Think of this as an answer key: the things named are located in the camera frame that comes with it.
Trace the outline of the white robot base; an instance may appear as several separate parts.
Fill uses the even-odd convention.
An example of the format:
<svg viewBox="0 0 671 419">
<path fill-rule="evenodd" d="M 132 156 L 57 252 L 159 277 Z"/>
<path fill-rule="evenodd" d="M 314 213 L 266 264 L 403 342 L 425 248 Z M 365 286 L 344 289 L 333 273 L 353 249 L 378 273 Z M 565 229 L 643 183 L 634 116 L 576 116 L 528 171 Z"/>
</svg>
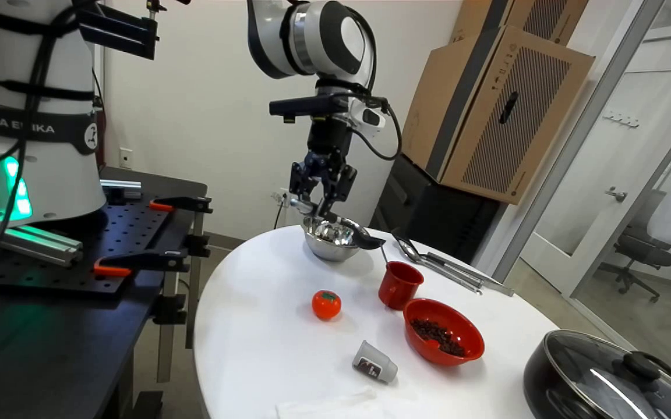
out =
<svg viewBox="0 0 671 419">
<path fill-rule="evenodd" d="M 40 223 L 105 206 L 92 50 L 82 0 L 0 0 L 0 223 Z"/>
</svg>

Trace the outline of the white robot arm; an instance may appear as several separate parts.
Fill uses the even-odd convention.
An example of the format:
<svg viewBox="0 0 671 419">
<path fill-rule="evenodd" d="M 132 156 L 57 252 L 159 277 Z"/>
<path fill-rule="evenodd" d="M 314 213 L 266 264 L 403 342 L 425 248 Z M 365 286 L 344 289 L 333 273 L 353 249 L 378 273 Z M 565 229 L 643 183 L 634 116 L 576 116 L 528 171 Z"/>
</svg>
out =
<svg viewBox="0 0 671 419">
<path fill-rule="evenodd" d="M 378 46 L 367 22 L 340 0 L 245 0 L 247 46 L 273 79 L 314 77 L 314 94 L 273 101 L 283 124 L 310 119 L 308 155 L 291 165 L 289 194 L 304 216 L 330 216 L 357 171 L 346 163 L 353 136 L 385 126 L 373 95 Z"/>
</svg>

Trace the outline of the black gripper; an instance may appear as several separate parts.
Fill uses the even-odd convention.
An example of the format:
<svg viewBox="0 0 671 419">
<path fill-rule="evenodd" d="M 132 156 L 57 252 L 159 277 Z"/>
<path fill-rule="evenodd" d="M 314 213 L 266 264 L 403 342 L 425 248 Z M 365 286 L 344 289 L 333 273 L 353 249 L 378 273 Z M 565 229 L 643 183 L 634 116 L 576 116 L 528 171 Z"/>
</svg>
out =
<svg viewBox="0 0 671 419">
<path fill-rule="evenodd" d="M 344 202 L 357 179 L 357 171 L 344 165 L 350 144 L 351 129 L 346 124 L 337 119 L 314 119 L 308 136 L 304 163 L 291 165 L 289 194 L 308 201 L 319 187 L 319 176 L 328 173 L 324 179 L 321 213 L 330 213 L 336 202 Z"/>
</svg>

